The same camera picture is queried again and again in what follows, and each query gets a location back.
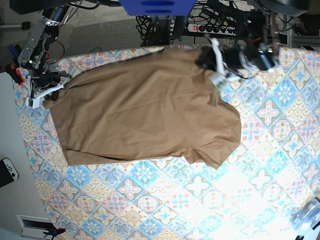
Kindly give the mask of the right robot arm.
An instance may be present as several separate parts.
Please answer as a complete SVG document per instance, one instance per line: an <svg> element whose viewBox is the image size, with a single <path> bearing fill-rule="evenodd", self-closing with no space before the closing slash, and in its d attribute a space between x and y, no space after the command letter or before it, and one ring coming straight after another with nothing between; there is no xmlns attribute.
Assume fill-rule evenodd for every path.
<svg viewBox="0 0 320 240"><path fill-rule="evenodd" d="M50 45L58 40L59 26L69 10L69 5L61 5L46 9L42 12L41 19L36 23L31 32L26 46L18 56L21 68L27 70L29 93L26 105L38 108L44 100L56 101L59 90L64 88L61 79L71 79L72 76L65 72L52 71L47 56Z"/></svg>

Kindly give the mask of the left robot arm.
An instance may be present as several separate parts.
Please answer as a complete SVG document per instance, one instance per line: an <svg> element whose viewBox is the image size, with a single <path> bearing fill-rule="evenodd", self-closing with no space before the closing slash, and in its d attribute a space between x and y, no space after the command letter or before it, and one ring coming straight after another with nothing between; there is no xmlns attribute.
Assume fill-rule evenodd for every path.
<svg viewBox="0 0 320 240"><path fill-rule="evenodd" d="M254 78L260 72L271 73L278 66L280 39L273 14L251 11L245 19L236 19L232 46L223 46L209 36L211 46L202 47L196 65L211 70L210 81L219 90Z"/></svg>

